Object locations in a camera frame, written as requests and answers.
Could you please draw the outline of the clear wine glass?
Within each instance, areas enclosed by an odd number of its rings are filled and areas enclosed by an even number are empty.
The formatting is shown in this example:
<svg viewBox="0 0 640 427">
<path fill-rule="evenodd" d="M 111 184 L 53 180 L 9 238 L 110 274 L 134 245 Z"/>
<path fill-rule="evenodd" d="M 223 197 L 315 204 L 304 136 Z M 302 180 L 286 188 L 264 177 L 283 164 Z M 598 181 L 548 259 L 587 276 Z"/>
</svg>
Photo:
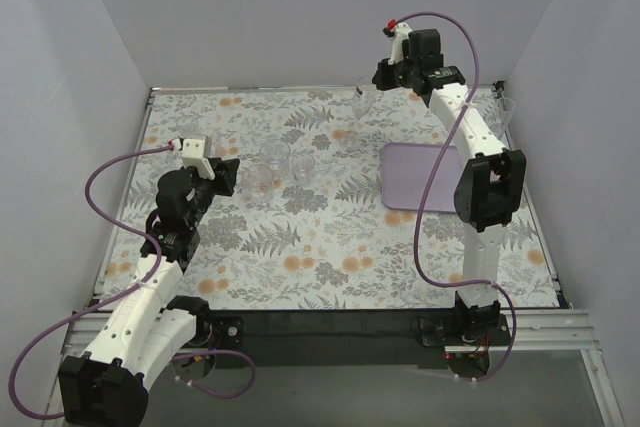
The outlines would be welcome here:
<svg viewBox="0 0 640 427">
<path fill-rule="evenodd" d="M 513 99 L 499 97 L 495 100 L 495 106 L 489 110 L 486 123 L 494 136 L 499 140 L 506 135 L 515 108 L 516 103 Z"/>
</svg>

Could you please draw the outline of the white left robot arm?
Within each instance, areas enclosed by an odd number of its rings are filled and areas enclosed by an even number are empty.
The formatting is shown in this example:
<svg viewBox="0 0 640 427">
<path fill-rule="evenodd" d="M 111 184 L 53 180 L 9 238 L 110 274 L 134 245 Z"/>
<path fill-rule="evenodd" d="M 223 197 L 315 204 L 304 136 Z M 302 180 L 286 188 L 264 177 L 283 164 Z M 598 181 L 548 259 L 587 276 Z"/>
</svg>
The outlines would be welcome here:
<svg viewBox="0 0 640 427">
<path fill-rule="evenodd" d="M 217 196 L 234 193 L 237 158 L 188 159 L 157 182 L 145 222 L 133 292 L 117 300 L 102 330 L 58 370 L 63 415 L 81 426 L 138 426 L 149 391 L 185 344 L 209 332 L 203 300 L 175 296 L 198 247 L 198 226 Z"/>
</svg>

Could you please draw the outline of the clear tall tumbler glass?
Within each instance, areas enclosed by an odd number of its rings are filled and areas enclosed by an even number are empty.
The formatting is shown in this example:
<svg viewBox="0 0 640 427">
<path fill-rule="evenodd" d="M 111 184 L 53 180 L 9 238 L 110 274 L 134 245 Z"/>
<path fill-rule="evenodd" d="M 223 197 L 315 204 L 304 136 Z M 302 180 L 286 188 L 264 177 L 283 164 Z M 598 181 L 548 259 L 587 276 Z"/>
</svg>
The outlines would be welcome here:
<svg viewBox="0 0 640 427">
<path fill-rule="evenodd" d="M 276 180 L 283 180 L 288 176 L 290 155 L 290 146 L 280 140 L 268 140 L 259 149 L 261 161 L 272 170 Z"/>
</svg>

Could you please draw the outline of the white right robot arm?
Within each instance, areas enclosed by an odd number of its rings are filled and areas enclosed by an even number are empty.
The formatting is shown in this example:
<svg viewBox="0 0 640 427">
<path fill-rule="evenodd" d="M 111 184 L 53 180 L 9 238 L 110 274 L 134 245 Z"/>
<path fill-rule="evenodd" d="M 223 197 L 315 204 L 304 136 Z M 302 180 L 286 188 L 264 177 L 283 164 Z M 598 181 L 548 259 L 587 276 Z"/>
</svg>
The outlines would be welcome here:
<svg viewBox="0 0 640 427">
<path fill-rule="evenodd" d="M 472 108 L 474 95 L 463 75 L 444 64 L 437 30 L 414 30 L 393 21 L 384 33 L 392 40 L 392 52 L 379 62 L 374 85 L 381 91 L 407 88 L 418 95 L 447 130 L 445 144 L 455 146 L 464 163 L 453 193 L 464 226 L 463 279 L 452 285 L 449 330 L 466 339 L 483 338 L 500 322 L 500 245 L 520 207 L 526 157 L 508 149 Z"/>
</svg>

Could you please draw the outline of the clear champagne flute glass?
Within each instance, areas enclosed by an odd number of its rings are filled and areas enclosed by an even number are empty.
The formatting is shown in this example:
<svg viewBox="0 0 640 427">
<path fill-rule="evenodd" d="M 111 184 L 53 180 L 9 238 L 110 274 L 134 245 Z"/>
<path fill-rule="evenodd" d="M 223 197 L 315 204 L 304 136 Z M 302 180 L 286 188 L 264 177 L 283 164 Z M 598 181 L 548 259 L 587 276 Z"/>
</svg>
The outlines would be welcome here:
<svg viewBox="0 0 640 427">
<path fill-rule="evenodd" d="M 373 107 L 377 94 L 378 90 L 370 76 L 358 79 L 351 102 L 351 119 L 341 139 L 341 145 L 344 148 L 351 149 L 357 145 L 361 121 Z"/>
</svg>

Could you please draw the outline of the clear faceted tumbler glass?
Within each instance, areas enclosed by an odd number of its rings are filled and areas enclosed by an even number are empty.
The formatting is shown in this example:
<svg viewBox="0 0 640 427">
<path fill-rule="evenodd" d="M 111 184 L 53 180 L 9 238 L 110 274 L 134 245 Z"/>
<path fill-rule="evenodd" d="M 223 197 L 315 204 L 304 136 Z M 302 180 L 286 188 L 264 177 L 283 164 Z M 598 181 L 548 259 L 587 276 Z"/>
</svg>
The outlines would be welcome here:
<svg viewBox="0 0 640 427">
<path fill-rule="evenodd" d="M 258 164 L 246 168 L 242 175 L 246 202 L 254 206 L 268 205 L 274 197 L 274 181 L 274 173 L 266 165 Z"/>
</svg>

